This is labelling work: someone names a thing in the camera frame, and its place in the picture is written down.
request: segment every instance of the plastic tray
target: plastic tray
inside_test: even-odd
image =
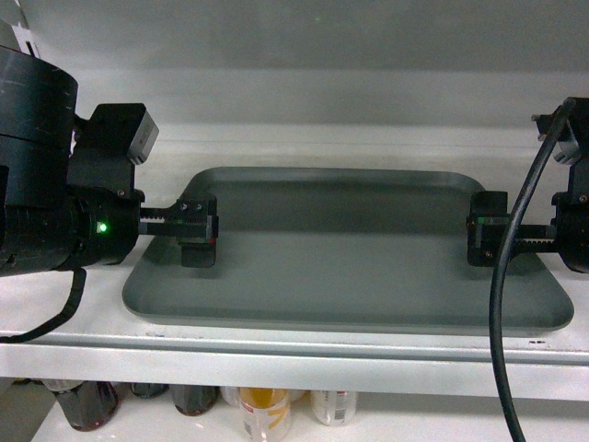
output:
[[[475,180],[455,173],[220,168],[184,194],[218,198],[211,269],[154,238],[122,297],[157,323],[308,331],[481,334],[491,269],[467,264]],[[536,255],[510,265],[506,333],[566,325],[572,302]]]

